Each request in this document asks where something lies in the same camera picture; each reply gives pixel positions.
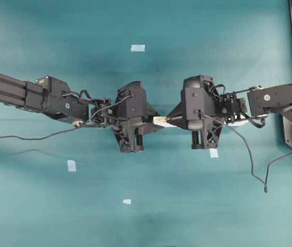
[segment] teal surface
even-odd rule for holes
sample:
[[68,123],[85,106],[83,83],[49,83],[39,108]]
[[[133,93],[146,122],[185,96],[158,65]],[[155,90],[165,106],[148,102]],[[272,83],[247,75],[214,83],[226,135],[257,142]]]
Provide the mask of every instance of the teal surface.
[[[131,44],[146,51],[130,52]],[[0,72],[29,81],[49,74],[93,97],[114,98],[142,80],[166,115],[190,76],[213,76],[228,91],[292,83],[288,4],[0,1]],[[0,135],[67,128],[0,104]],[[262,177],[270,160],[290,151],[279,117],[238,130]],[[144,143],[144,152],[120,153],[110,129],[0,140],[0,246],[292,246],[292,157],[273,165],[264,194],[229,130],[217,159],[191,150],[190,132],[177,128]]]

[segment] white object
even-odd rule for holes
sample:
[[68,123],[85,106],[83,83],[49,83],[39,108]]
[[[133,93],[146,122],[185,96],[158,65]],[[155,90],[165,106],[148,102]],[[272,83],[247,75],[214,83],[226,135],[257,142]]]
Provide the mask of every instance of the white object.
[[245,125],[248,122],[248,120],[244,121],[239,121],[239,122],[234,122],[234,123],[229,123],[229,126],[242,126]]
[[146,45],[131,45],[131,51],[145,51]]
[[171,125],[167,122],[167,117],[154,117],[152,119],[152,122],[154,123],[154,125],[159,125],[159,126],[163,126],[163,127],[176,127],[174,125]]
[[131,199],[124,199],[123,203],[130,205],[131,204]]
[[216,148],[210,148],[209,151],[210,151],[210,157],[211,158],[218,158],[219,157],[219,155],[218,155],[218,149],[216,149]]
[[67,165],[68,165],[68,172],[76,172],[77,171],[75,161],[68,160]]

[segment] white tape piece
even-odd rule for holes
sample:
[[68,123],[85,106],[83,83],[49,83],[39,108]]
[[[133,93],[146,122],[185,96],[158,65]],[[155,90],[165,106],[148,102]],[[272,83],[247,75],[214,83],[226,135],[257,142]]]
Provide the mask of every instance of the white tape piece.
[[67,165],[68,165],[68,172],[76,172],[77,171],[75,161],[68,160]]
[[128,204],[128,205],[131,205],[132,200],[131,200],[131,199],[124,199],[124,200],[123,200],[123,203],[124,203],[124,204]]
[[131,51],[145,51],[146,45],[131,45]]
[[210,148],[209,151],[210,151],[210,157],[211,158],[218,158],[219,157],[218,149]]

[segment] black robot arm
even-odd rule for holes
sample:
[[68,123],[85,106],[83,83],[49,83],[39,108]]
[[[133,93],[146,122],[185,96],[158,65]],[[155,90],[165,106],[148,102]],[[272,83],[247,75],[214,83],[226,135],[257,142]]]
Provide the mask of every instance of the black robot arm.
[[[237,97],[245,92],[250,116],[245,98]],[[215,85],[212,77],[199,75],[184,80],[181,102],[169,113],[167,122],[192,132],[192,149],[209,149],[218,146],[223,127],[220,122],[227,125],[248,120],[262,128],[270,113],[281,114],[292,125],[292,84],[226,93],[224,85]]]
[[[91,98],[86,90],[71,91],[66,82],[51,76],[32,83],[0,74],[0,102],[76,128],[111,126],[121,152],[142,151],[142,136],[162,128],[152,123],[158,113],[147,102],[140,81],[119,89],[116,102],[111,104],[110,99]],[[93,106],[90,116],[89,106]]]

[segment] tape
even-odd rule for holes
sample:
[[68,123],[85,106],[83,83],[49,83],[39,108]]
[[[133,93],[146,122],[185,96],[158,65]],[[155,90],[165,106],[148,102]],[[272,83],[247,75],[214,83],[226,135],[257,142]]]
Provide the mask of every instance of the tape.
[[131,45],[131,51],[145,51],[146,45]]
[[210,157],[211,158],[218,158],[219,157],[218,149],[210,148],[209,151],[210,151]]
[[123,203],[124,203],[124,204],[129,204],[129,205],[130,205],[130,204],[132,203],[132,200],[131,200],[131,199],[124,199],[124,200],[123,200]]
[[67,165],[68,165],[68,172],[76,172],[77,171],[75,161],[68,160]]

